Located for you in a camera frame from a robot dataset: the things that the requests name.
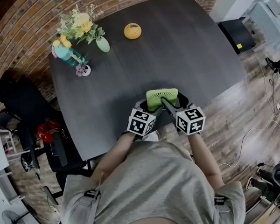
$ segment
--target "gray t-shirt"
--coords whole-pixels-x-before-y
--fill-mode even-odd
[[[69,175],[63,194],[63,224],[88,224],[90,211],[74,203],[96,185],[86,177]],[[177,224],[242,224],[245,198],[240,182],[214,193],[199,167],[182,150],[166,142],[135,142],[126,157],[100,186],[95,224],[130,224],[163,217]],[[224,205],[214,204],[224,196]]]

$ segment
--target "black chair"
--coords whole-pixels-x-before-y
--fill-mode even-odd
[[[13,85],[10,85],[10,79],[8,72],[5,72],[0,79],[0,97],[2,97],[0,100],[4,103],[9,113],[21,119],[21,144],[25,149],[30,148],[33,163],[35,167],[39,168],[37,157],[41,155],[41,152],[36,152],[34,150],[34,133],[36,133],[37,127],[44,123],[46,119],[61,120],[62,115],[61,112],[56,111],[50,106],[31,80],[22,77],[15,84],[13,83]],[[74,152],[75,150],[77,153],[72,142],[66,144],[66,146],[72,146],[71,151]],[[54,148],[54,152],[49,152],[47,149],[46,153],[48,154],[48,159],[51,160],[49,163],[52,164],[52,170],[59,170],[59,165],[64,167],[64,170],[68,170],[66,167],[67,165],[80,167],[83,163],[79,155],[74,155],[76,159],[70,158],[70,161],[77,163],[72,163],[67,160],[71,154],[69,153],[69,155],[66,155],[63,140],[59,137],[58,133],[54,134],[54,142],[51,143],[50,148]]]
[[[61,191],[56,192],[56,193],[51,193],[48,186],[44,186],[43,189],[44,189],[45,193],[47,194],[48,198],[50,199],[50,201],[55,205],[59,205],[59,203],[56,199],[63,195],[63,191],[64,191],[67,176],[68,175],[82,175],[82,176],[85,176],[85,177],[90,177],[92,175],[92,172],[93,171],[91,170],[90,163],[89,163],[88,164],[88,170],[77,169],[77,170],[71,170],[71,171],[68,171],[68,172],[56,173],[56,179],[57,179],[58,184],[61,188]]]
[[[10,121],[13,119],[20,122],[20,120],[13,114],[10,114],[7,109],[3,109],[0,111],[0,129],[6,129],[11,133],[17,135],[17,129],[13,129],[10,125]]]

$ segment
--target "shoe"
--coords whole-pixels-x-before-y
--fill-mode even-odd
[[[261,169],[261,167],[259,167],[259,168],[257,169],[257,171],[256,171],[256,173],[257,173],[258,176],[260,176],[261,171],[262,171],[262,169]]]
[[[274,63],[269,57],[266,58],[267,64],[272,68],[272,70],[275,70],[276,67],[274,66]]]
[[[252,184],[251,184],[252,180],[253,180],[253,177],[249,177],[247,184],[246,184],[246,190],[249,190],[252,187]]]

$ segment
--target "flower vase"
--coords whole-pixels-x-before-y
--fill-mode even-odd
[[[100,48],[103,52],[108,52],[110,50],[109,42],[103,37],[99,37],[96,40],[98,48]]]

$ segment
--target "yellow flower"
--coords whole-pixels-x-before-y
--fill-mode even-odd
[[[63,45],[67,48],[71,47],[70,41],[67,41],[67,40],[63,42]]]
[[[83,24],[88,23],[90,20],[88,13],[78,13],[75,14],[74,24],[73,27],[81,27]]]
[[[83,30],[84,30],[84,32],[89,32],[91,26],[92,26],[92,21],[89,21],[89,22],[85,23],[85,24],[83,25]]]
[[[66,36],[65,35],[61,35],[60,36],[60,40],[61,40],[61,42],[65,42],[66,41]]]
[[[53,42],[53,46],[59,46],[60,45],[60,41],[59,40],[55,40],[54,42]]]
[[[75,38],[80,38],[84,35],[84,32],[76,32]]]

